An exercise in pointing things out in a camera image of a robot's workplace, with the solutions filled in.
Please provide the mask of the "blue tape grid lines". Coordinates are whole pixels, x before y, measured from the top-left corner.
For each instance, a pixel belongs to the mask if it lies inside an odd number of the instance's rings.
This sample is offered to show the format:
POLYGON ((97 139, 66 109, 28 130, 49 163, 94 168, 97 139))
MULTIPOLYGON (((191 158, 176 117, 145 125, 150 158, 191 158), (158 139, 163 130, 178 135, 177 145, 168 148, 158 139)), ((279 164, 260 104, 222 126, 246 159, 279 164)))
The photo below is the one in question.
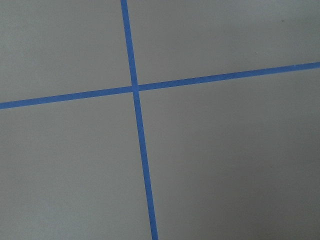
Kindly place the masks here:
POLYGON ((263 75, 306 71, 306 70, 318 69, 320 67, 320 63, 317 61, 317 62, 310 62, 310 63, 293 64, 293 65, 277 66, 277 67, 271 67, 271 68, 262 68, 262 69, 246 70, 246 71, 240 71, 240 72, 230 72, 230 73, 198 76, 198 77, 192 77, 192 78, 169 80, 169 81, 162 81, 162 82, 155 82, 155 83, 139 84, 137 69, 136 69, 136 62, 135 62, 134 44, 133 44, 132 31, 131 31, 130 11, 128 7, 128 2, 126 0, 122 0, 120 4, 121 4, 121 15, 122 15, 122 21, 123 21, 125 44, 126 44, 126 51, 127 51, 127 58, 128 58, 128 67, 130 72, 130 83, 131 83, 130 86, 122 86, 122 87, 116 87, 116 88, 107 88, 107 89, 99 89, 99 90, 92 90, 92 91, 68 93, 68 94, 62 94, 62 95, 44 96, 44 97, 37 97, 37 98, 30 98, 30 99, 7 101, 7 102, 2 102, 0 104, 0 108, 2 110, 14 109, 14 108, 20 108, 20 107, 27 107, 27 106, 36 106, 36 105, 43 105, 43 104, 49 104, 49 103, 58 103, 58 102, 66 102, 66 101, 73 101, 73 100, 80 100, 80 99, 89 99, 89 98, 97 98, 97 97, 131 93, 133 98, 134 114, 135 114, 135 120, 136 120, 136 126, 137 126, 137 135, 138 135, 138 142, 139 142, 140 159, 142 164, 143 181, 144 181, 145 194, 146 194, 150 233, 151 233, 151 238, 153 240, 157 240, 159 239, 159 234, 158 234, 158 228, 157 228, 156 212, 154 207, 154 197, 153 197, 152 182, 151 182, 151 176, 150 176, 150 168, 149 168, 149 160, 148 160, 148 152, 147 152, 147 145, 146 145, 146 135, 144 130, 140 92, 187 86, 187 85, 197 85, 197 84, 203 84, 203 83, 213 83, 213 82, 228 81, 228 80, 235 80, 235 79, 242 79, 242 78, 250 78, 250 77, 263 76, 263 75))

